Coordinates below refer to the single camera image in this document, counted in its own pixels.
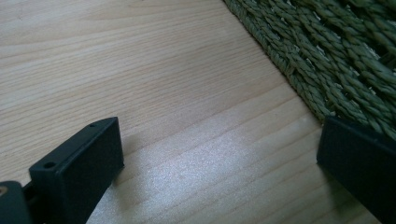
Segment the wooden table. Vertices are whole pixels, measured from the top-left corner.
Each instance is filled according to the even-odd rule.
[[[126,167],[89,223],[376,223],[220,0],[1,1],[0,69],[1,180],[120,118]]]

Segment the woven rug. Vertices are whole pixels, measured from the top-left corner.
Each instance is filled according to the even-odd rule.
[[[396,140],[395,0],[224,0],[320,119]]]

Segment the black object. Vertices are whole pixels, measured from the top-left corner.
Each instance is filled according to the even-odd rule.
[[[382,223],[396,223],[396,142],[328,117],[318,150],[324,167]]]
[[[0,183],[0,224],[85,223],[123,166],[118,119],[96,121],[36,162],[23,189]]]

